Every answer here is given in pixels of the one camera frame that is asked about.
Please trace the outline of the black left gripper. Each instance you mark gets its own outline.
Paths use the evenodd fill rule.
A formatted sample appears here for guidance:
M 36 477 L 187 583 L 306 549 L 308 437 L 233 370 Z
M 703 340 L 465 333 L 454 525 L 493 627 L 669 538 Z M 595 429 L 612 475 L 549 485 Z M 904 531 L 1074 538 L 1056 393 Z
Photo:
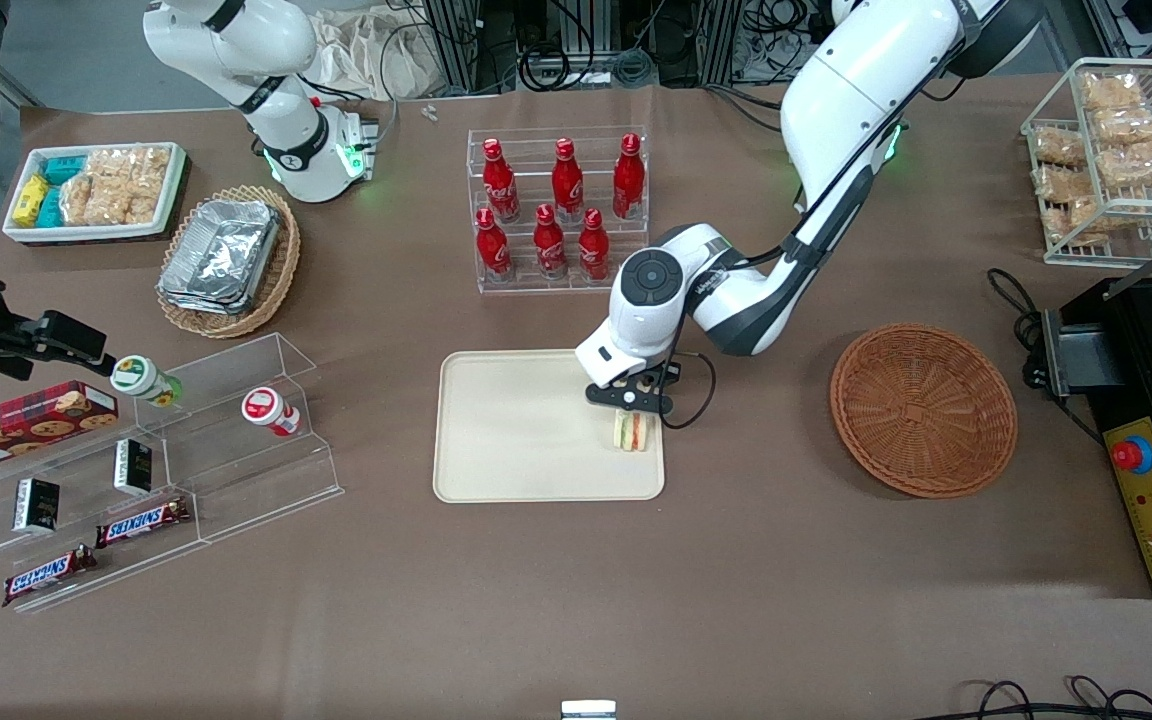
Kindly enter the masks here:
M 679 364 L 660 364 L 643 372 L 617 377 L 607 387 L 586 386 L 589 404 L 612 407 L 617 418 L 628 414 L 647 414 L 660 419 L 675 407 L 668 389 L 681 378 Z

